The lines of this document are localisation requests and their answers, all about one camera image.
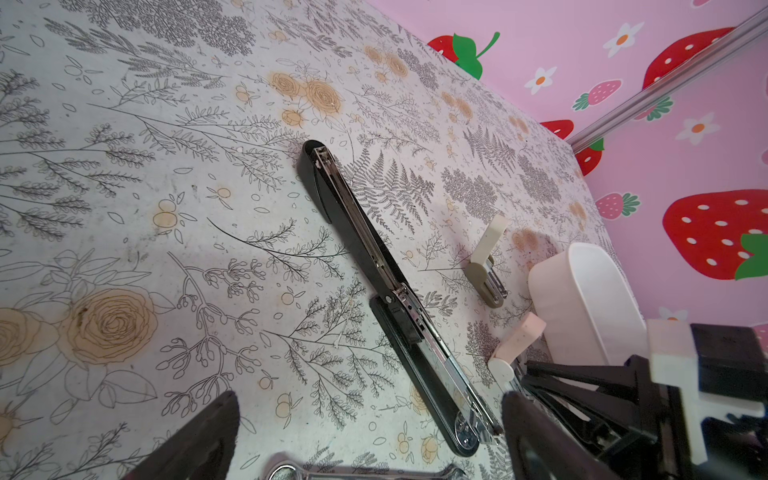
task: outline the white flower decal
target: white flower decal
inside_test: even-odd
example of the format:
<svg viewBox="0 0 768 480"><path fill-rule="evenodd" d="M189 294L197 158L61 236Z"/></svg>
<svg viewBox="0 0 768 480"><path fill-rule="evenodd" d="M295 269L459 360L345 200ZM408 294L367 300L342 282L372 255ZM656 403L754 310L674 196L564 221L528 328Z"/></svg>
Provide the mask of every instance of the white flower decal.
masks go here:
<svg viewBox="0 0 768 480"><path fill-rule="evenodd" d="M608 58L616 55L622 48L634 45L634 36L643 28L643 25L645 22L640 22L634 27L630 27L628 23L623 24L616 36L603 45L603 48L608 49Z"/></svg>
<svg viewBox="0 0 768 480"><path fill-rule="evenodd" d="M531 89L531 95L535 95L539 88L548 87L552 84L552 74L557 70L557 67L552 67L549 70L545 70L539 67L536 70L536 75L525 84L526 88Z"/></svg>
<svg viewBox="0 0 768 480"><path fill-rule="evenodd" d="M659 318L662 320L680 320L685 322L688 320L688 310L678 310L673 312L666 307L659 307Z"/></svg>
<svg viewBox="0 0 768 480"><path fill-rule="evenodd" d="M690 140L692 145L698 145L704 135L712 134L720 129L720 125L712 123L715 114L713 111L704 115L700 120L686 118L683 121L685 129L675 137L675 140Z"/></svg>

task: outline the floral tablecloth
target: floral tablecloth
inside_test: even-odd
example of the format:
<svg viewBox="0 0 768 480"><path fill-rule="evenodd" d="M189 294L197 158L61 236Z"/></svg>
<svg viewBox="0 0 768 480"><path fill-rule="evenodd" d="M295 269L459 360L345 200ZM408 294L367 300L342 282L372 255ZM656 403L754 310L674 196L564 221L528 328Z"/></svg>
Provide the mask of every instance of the floral tablecloth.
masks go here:
<svg viewBox="0 0 768 480"><path fill-rule="evenodd" d="M276 452L511 476L503 445L445 445L294 164L329 145L497 409L485 360L531 308L531 266L612 251L565 142L360 2L0 15L0 478L118 478L227 389L232 479ZM490 310L460 269L497 212L510 295Z"/></svg>

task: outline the green leaf decal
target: green leaf decal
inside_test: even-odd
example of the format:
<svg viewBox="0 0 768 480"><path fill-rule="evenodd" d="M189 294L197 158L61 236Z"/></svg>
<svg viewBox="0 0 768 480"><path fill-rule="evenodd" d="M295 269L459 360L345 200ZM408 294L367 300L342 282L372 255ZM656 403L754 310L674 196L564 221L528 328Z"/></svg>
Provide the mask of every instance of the green leaf decal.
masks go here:
<svg viewBox="0 0 768 480"><path fill-rule="evenodd" d="M741 246L754 255L768 255L768 235L745 233L741 236Z"/></svg>
<svg viewBox="0 0 768 480"><path fill-rule="evenodd" d="M768 235L762 233L741 236L741 247L753 254L736 270L736 280L768 275Z"/></svg>
<svg viewBox="0 0 768 480"><path fill-rule="evenodd" d="M754 278L756 276L768 275L768 257L764 255L755 255L744 260L744 263L736 269L736 280L743 278Z"/></svg>
<svg viewBox="0 0 768 480"><path fill-rule="evenodd" d="M461 60L476 59L478 54L478 48L474 40L456 34L453 35L453 51L458 57L457 65Z"/></svg>
<svg viewBox="0 0 768 480"><path fill-rule="evenodd" d="M480 80L480 76L482 75L482 65L477 58L466 58L465 60L460 58L456 61L456 64L465 72Z"/></svg>
<svg viewBox="0 0 768 480"><path fill-rule="evenodd" d="M624 207L621 209L621 214L625 217L629 217L631 214L637 211L637 207L640 206L640 201L637 199L637 195L625 193L621 196L624 202Z"/></svg>
<svg viewBox="0 0 768 480"><path fill-rule="evenodd" d="M574 106L571 108L573 108L576 111L579 111L579 110L584 110L586 107L589 107L589 93L581 94L581 96L576 99Z"/></svg>
<svg viewBox="0 0 768 480"><path fill-rule="evenodd" d="M498 32L494 33L494 34L493 34L493 38L491 38L491 42L490 42L490 43L488 43L488 46L487 46L487 47L485 47L485 48L483 48L483 49L482 49L482 51L481 51L480 53L478 53L478 58L480 58L480 57L482 56L482 54L486 53L486 52L488 51L488 49L489 49L490 47L492 47L494 43L496 43L496 41L498 40L498 38L499 38L500 36L502 36L502 34L500 34L500 33L498 33Z"/></svg>
<svg viewBox="0 0 768 480"><path fill-rule="evenodd" d="M656 104L656 107L648 114L646 117L646 120L653 121L658 118L663 117L665 114L670 113L670 107L674 105L674 102L670 99L669 96L666 96L659 100L659 103Z"/></svg>
<svg viewBox="0 0 768 480"><path fill-rule="evenodd" d="M592 145L589 146L594 151L603 151L605 150L605 147L603 146L603 139L599 138L597 139Z"/></svg>

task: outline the stapler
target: stapler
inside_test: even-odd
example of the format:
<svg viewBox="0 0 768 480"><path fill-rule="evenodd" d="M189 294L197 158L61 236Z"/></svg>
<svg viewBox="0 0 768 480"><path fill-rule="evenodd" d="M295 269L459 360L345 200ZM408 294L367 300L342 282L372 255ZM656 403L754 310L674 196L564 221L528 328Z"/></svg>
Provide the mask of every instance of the stapler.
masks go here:
<svg viewBox="0 0 768 480"><path fill-rule="evenodd" d="M328 147L304 143L297 168L317 209L376 289L371 309L451 450L470 456L480 442L495 442L504 433L501 424L451 354Z"/></svg>

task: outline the white container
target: white container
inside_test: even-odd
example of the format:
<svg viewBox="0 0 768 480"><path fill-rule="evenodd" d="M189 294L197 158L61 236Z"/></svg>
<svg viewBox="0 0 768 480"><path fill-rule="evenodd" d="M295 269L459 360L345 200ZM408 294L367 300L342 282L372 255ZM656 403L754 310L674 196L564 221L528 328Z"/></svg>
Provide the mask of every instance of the white container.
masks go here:
<svg viewBox="0 0 768 480"><path fill-rule="evenodd" d="M623 365L648 358L645 322L618 267L597 245L572 243L528 274L552 359L564 365Z"/></svg>

